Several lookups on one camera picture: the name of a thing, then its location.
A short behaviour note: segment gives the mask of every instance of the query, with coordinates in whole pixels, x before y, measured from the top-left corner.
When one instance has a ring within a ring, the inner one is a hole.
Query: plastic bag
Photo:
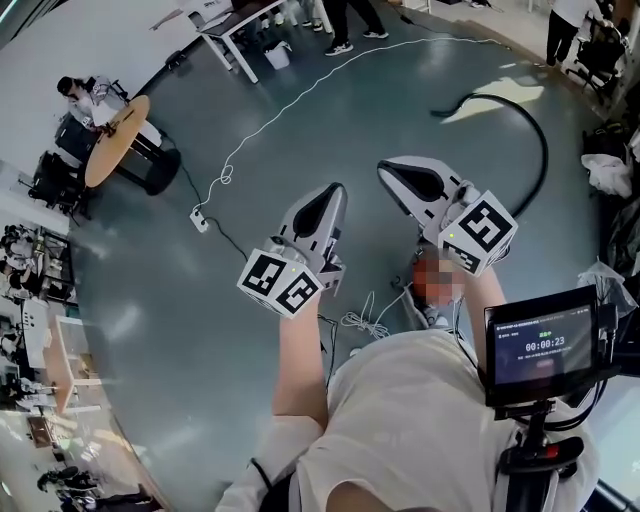
[[[591,265],[589,270],[578,275],[577,287],[595,284],[598,304],[615,304],[618,308],[618,318],[622,318],[638,307],[623,283],[624,277],[598,261]]]

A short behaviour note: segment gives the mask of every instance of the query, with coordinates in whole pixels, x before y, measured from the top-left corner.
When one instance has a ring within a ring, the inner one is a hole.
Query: white cable
[[[387,336],[389,336],[389,329],[380,324],[380,319],[391,306],[398,302],[402,298],[402,296],[407,293],[407,289],[408,286],[386,308],[382,310],[374,324],[371,323],[371,312],[373,311],[373,304],[376,300],[376,294],[373,291],[369,292],[360,316],[350,311],[340,319],[340,325],[343,325],[345,327],[357,327],[359,331],[367,331],[376,340],[379,340],[380,338],[386,338]],[[369,313],[365,318],[364,313],[367,310],[367,306],[369,305],[369,300],[371,300],[371,305],[369,306]]]
[[[280,112],[278,112],[278,114],[273,119],[271,119],[270,121],[266,122],[264,125],[262,125],[257,131],[255,131],[251,135],[248,135],[247,137],[242,139],[242,142],[240,142],[238,147],[236,149],[234,149],[231,152],[231,154],[227,157],[227,159],[224,161],[224,166],[222,167],[222,171],[220,172],[220,176],[218,176],[215,180],[213,180],[211,182],[211,185],[209,185],[209,193],[207,194],[207,199],[205,201],[203,201],[202,203],[199,203],[199,204],[195,205],[193,207],[192,213],[195,212],[196,210],[199,210],[200,208],[202,208],[205,204],[207,204],[211,200],[211,191],[213,190],[213,186],[216,183],[220,182],[223,185],[228,185],[229,183],[231,183],[231,175],[233,174],[233,165],[229,164],[229,160],[231,160],[233,155],[235,155],[238,151],[240,151],[242,146],[244,146],[244,143],[247,142],[249,139],[251,139],[251,138],[255,137],[256,135],[258,135],[267,126],[269,126],[270,124],[272,124],[275,121],[277,121],[278,118],[285,112],[285,110],[293,107],[296,103],[298,103],[298,101],[300,101],[302,99],[303,96],[305,96],[306,94],[308,94],[311,91],[313,91],[320,82],[323,82],[324,80],[329,78],[331,75],[333,75],[336,71],[342,69],[347,64],[350,64],[351,62],[359,59],[360,57],[363,57],[364,55],[368,55],[368,54],[374,53],[374,52],[381,52],[381,51],[384,51],[384,50],[392,50],[394,48],[399,48],[401,46],[405,46],[405,45],[408,45],[408,44],[432,43],[432,42],[436,42],[436,41],[459,41],[459,42],[476,43],[476,44],[495,43],[495,44],[498,44],[498,45],[502,46],[502,43],[500,43],[499,41],[496,41],[495,39],[470,39],[470,38],[459,38],[459,37],[436,37],[436,38],[433,38],[433,39],[424,39],[423,38],[423,39],[416,39],[415,41],[404,41],[402,43],[393,44],[391,46],[383,46],[381,48],[373,48],[371,50],[367,50],[366,52],[362,52],[362,53],[356,55],[355,57],[351,57],[348,61],[340,64],[339,66],[337,66],[335,68],[333,68],[331,71],[329,71],[329,73],[327,73],[322,78],[318,78],[318,80],[316,80],[315,83],[311,87],[309,87],[306,91],[301,92],[295,100],[293,100],[287,106],[283,107],[282,110],[280,110]]]

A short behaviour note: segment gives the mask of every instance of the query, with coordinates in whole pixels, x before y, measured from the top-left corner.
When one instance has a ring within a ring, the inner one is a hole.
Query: power strip
[[[202,216],[200,210],[194,210],[193,212],[191,212],[189,218],[191,219],[191,222],[193,222],[193,225],[196,227],[196,229],[200,231],[200,233],[204,233],[207,229],[209,229],[209,223]]]

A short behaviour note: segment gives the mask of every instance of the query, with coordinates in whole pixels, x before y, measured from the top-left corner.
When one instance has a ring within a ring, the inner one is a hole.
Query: sneaker
[[[334,57],[336,55],[340,55],[341,53],[347,53],[353,50],[353,45],[347,41],[344,44],[332,44],[324,54],[329,57]]]
[[[386,32],[374,32],[373,30],[367,30],[364,34],[364,37],[368,37],[369,39],[386,39],[389,37],[389,34]]]

